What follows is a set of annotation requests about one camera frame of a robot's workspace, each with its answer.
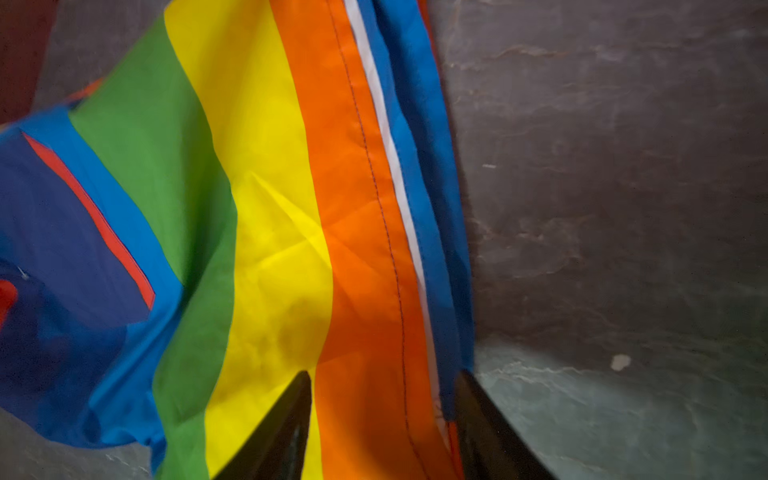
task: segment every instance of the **stone surface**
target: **stone surface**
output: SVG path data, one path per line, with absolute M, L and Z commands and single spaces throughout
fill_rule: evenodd
M 108 72 L 163 3 L 61 0 L 37 105 Z M 429 11 L 481 384 L 563 480 L 765 478 L 768 5 Z M 138 447 L 84 452 L 0 424 L 9 480 L 146 477 Z

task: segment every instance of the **blue stripe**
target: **blue stripe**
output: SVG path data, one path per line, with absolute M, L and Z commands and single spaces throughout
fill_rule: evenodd
M 144 215 L 72 127 L 66 108 L 30 117 L 20 127 L 58 154 L 154 289 L 149 320 L 127 328 L 120 356 L 88 404 L 101 423 L 103 443 L 122 445 L 136 441 L 149 445 L 156 469 L 164 456 L 165 441 L 152 397 L 152 379 L 180 320 L 181 283 Z
M 389 128 L 395 141 L 408 205 L 419 242 L 419 252 L 424 267 L 427 307 L 429 308 L 435 345 L 442 411 L 447 420 L 452 420 L 454 415 L 453 381 L 461 369 L 461 352 L 458 325 L 440 232 L 435 221 L 432 203 L 422 179 L 416 144 L 408 122 L 400 109 L 387 46 L 376 25 L 373 5 L 370 0 L 359 0 L 358 4 L 384 91 Z
M 70 187 L 17 128 L 0 141 L 0 278 L 18 300 L 0 329 L 0 406 L 41 435 L 104 446 L 88 399 L 146 319 L 136 283 Z
M 419 164 L 440 230 L 458 322 L 462 367 L 472 371 L 475 324 L 467 233 L 448 112 L 429 33 L 414 0 L 373 2 L 389 53 L 395 92 L 419 151 Z

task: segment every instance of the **white stripe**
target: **white stripe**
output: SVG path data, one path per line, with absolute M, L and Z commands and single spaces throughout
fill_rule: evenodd
M 344 0 L 346 14 L 349 17 L 349 23 L 352 25 L 352 31 L 355 35 L 357 50 L 360 53 L 362 66 L 366 71 L 368 86 L 371 89 L 373 105 L 376 107 L 376 118 L 379 121 L 379 130 L 382 140 L 384 140 L 384 151 L 389 161 L 389 171 L 392 174 L 392 182 L 395 184 L 395 197 L 400 207 L 402 223 L 406 228 L 408 237 L 408 246 L 411 250 L 413 266 L 416 269 L 416 279 L 419 285 L 419 302 L 422 306 L 422 316 L 424 317 L 424 330 L 427 340 L 427 363 L 429 364 L 429 385 L 432 391 L 432 410 L 435 414 L 435 423 L 442 435 L 446 448 L 449 447 L 448 430 L 445 427 L 445 419 L 442 414 L 442 405 L 440 403 L 440 385 L 437 375 L 437 362 L 435 361 L 435 340 L 432 337 L 432 323 L 429 318 L 429 307 L 427 304 L 427 293 L 424 283 L 424 266 L 422 265 L 422 255 L 419 252 L 419 242 L 416 237 L 416 228 L 413 226 L 413 217 L 408 205 L 406 195 L 406 185 L 402 181 L 402 170 L 400 168 L 400 158 L 395 149 L 395 141 L 392 139 L 392 133 L 389 131 L 389 119 L 386 113 L 386 103 L 384 102 L 384 90 L 379 80 L 379 72 L 376 70 L 376 63 L 373 59 L 371 45 L 368 42 L 366 33 L 366 24 L 362 20 L 360 7 L 357 0 Z

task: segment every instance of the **fabric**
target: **fabric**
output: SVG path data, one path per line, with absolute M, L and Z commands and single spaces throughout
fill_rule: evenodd
M 0 132 L 0 406 L 215 478 L 307 370 L 304 478 L 456 478 L 471 299 L 431 51 L 415 0 L 176 0 Z

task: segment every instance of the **stitching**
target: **stitching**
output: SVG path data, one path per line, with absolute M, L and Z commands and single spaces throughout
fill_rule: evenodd
M 389 78 L 389 81 L 391 81 L 392 83 L 394 82 L 394 79 L 392 78 L 392 76 L 388 76 L 388 78 Z M 389 85 L 389 90 L 394 91 L 394 86 L 393 85 Z M 418 148 L 416 147 L 415 139 L 413 137 L 413 133 L 411 131 L 410 126 L 408 126 L 408 122 L 407 122 L 404 114 L 402 113 L 402 108 L 400 106 L 399 101 L 397 100 L 397 97 L 395 96 L 395 99 L 392 100 L 391 97 L 388 97 L 386 95 L 386 93 L 385 93 L 384 94 L 384 104 L 385 104 L 386 110 L 388 112 L 390 112 L 390 114 L 389 114 L 389 123 L 392 124 L 392 125 L 394 125 L 394 123 L 396 123 L 396 122 L 398 122 L 400 124 L 404 124 L 405 125 L 405 129 L 410 134 L 409 138 L 410 138 L 410 140 L 411 140 L 411 142 L 413 144 L 412 156 L 415 158 L 415 162 L 417 164 L 416 171 L 418 172 L 417 174 L 419 175 L 419 178 L 422 180 L 422 183 L 424 183 L 422 171 L 421 171 L 420 167 L 418 167 L 418 163 L 419 163 Z M 392 130 L 393 130 L 393 128 L 391 127 L 390 128 L 390 134 L 392 135 L 392 144 L 394 145 L 395 152 L 397 153 L 397 156 L 400 159 L 400 170 L 402 172 L 402 182 L 403 182 L 403 186 L 406 188 L 406 197 L 408 197 L 407 192 L 409 191 L 409 189 L 408 189 L 409 180 L 408 180 L 408 176 L 406 175 L 406 169 L 403 168 L 403 166 L 402 166 L 402 162 L 403 162 L 402 159 L 405 158 L 409 154 L 406 153 L 406 156 L 403 155 L 402 148 L 398 145 L 397 142 L 394 141 L 394 135 L 392 134 Z M 432 205 L 432 199 L 429 198 L 429 192 L 426 190 L 426 188 L 423 190 L 423 194 L 424 194 L 424 197 L 426 197 L 426 201 L 431 206 Z M 438 408 L 438 410 L 439 410 L 439 417 L 435 416 L 435 420 L 442 419 L 443 421 L 447 422 L 448 420 L 445 418 L 445 409 L 443 408 L 443 405 L 444 405 L 443 394 L 442 394 L 443 386 L 442 386 L 442 383 L 441 383 L 441 379 L 442 379 L 443 375 L 442 375 L 442 371 L 441 371 L 441 369 L 439 367 L 439 362 L 437 361 L 438 352 L 437 352 L 437 342 L 435 341 L 435 330 L 436 330 L 435 325 L 436 324 L 433 323 L 433 321 L 432 321 L 433 320 L 433 318 L 432 318 L 432 309 L 430 308 L 430 299 L 431 299 L 431 297 L 429 296 L 430 288 L 428 287 L 428 285 L 431 283 L 430 278 L 432 277 L 432 274 L 431 274 L 432 270 L 427 268 L 427 266 L 426 266 L 427 263 L 431 264 L 432 261 L 427 261 L 426 260 L 427 253 L 425 253 L 425 248 L 424 248 L 426 243 L 422 242 L 422 238 L 424 237 L 424 235 L 422 235 L 422 233 L 420 233 L 421 229 L 419 229 L 416 226 L 415 216 L 416 215 L 413 213 L 413 210 L 411 210 L 411 220 L 413 222 L 413 231 L 414 231 L 414 233 L 416 235 L 416 243 L 419 246 L 419 254 L 421 255 L 421 258 L 422 258 L 422 273 L 424 275 L 424 291 L 425 291 L 425 298 L 426 298 L 426 302 L 427 302 L 427 313 L 428 313 L 427 318 L 425 318 L 424 320 L 429 322 L 429 325 L 430 325 L 430 327 L 432 329 L 432 338 L 427 338 L 426 341 L 432 343 L 432 350 L 433 350 L 434 355 L 435 355 L 435 374 L 437 375 L 437 382 L 438 382 L 438 398 L 437 398 L 437 401 L 439 402 L 439 408 Z M 434 217 L 432 218 L 432 223 L 435 224 L 435 230 L 437 230 L 438 243 L 441 243 L 442 240 L 440 238 L 440 232 L 439 232 L 439 228 L 438 228 L 438 225 L 437 225 L 436 218 L 434 218 Z M 445 258 L 445 254 L 442 253 L 442 251 L 441 251 L 441 255 L 442 255 L 442 262 L 446 265 L 445 268 L 447 269 L 448 268 L 447 267 L 448 261 Z M 446 270 L 445 273 L 446 273 L 446 278 L 448 278 L 448 271 Z M 450 290 L 450 282 L 449 282 L 448 293 L 449 293 L 450 296 L 452 296 L 452 291 Z M 431 389 L 430 389 L 429 393 L 430 393 L 430 399 L 432 400 L 432 408 L 434 410 L 434 408 L 435 408 L 435 399 L 432 398 L 432 390 Z
M 371 169 L 371 178 L 373 179 L 373 189 L 376 191 L 376 201 L 379 203 L 379 211 L 381 212 L 382 222 L 384 223 L 384 231 L 386 232 L 387 246 L 389 247 L 389 257 L 392 259 L 392 269 L 395 271 L 395 284 L 397 285 L 397 302 L 400 308 L 400 329 L 402 333 L 400 358 L 402 359 L 402 405 L 405 413 L 404 418 L 406 421 L 406 436 L 408 437 L 408 442 L 411 444 L 411 450 L 413 450 L 413 455 L 415 455 L 416 460 L 419 461 L 419 466 L 422 468 L 422 472 L 424 473 L 424 476 L 429 480 L 429 474 L 426 471 L 424 462 L 422 461 L 422 458 L 419 455 L 419 452 L 416 450 L 416 445 L 413 442 L 413 437 L 411 436 L 411 427 L 408 420 L 408 390 L 407 390 L 408 386 L 406 382 L 406 318 L 402 312 L 402 297 L 400 295 L 400 279 L 397 273 L 395 254 L 392 252 L 392 240 L 389 237 L 389 227 L 387 227 L 387 224 L 386 224 L 386 217 L 384 216 L 384 207 L 382 206 L 381 197 L 379 196 L 379 185 L 376 182 L 376 175 L 373 173 L 373 163 L 371 162 L 371 155 L 368 150 L 368 141 L 366 139 L 366 132 L 365 132 L 365 129 L 363 129 L 362 127 L 362 118 L 360 117 L 360 109 L 357 106 L 357 97 L 355 96 L 355 89 L 352 86 L 352 79 L 349 76 L 349 66 L 347 65 L 346 58 L 344 57 L 344 52 L 341 47 L 341 40 L 339 39 L 339 31 L 336 29 L 336 20 L 333 17 L 333 11 L 331 10 L 331 5 L 329 0 L 326 0 L 326 6 L 328 7 L 328 15 L 331 18 L 331 25 L 333 26 L 333 34 L 336 36 L 336 45 L 339 47 L 339 56 L 341 57 L 341 61 L 344 64 L 344 72 L 346 73 L 346 80 L 349 83 L 349 91 L 352 93 L 352 101 L 355 105 L 355 113 L 357 114 L 357 121 L 358 121 L 358 124 L 360 125 L 360 134 L 362 135 L 362 145 L 366 149 L 366 158 L 368 159 L 368 167 Z

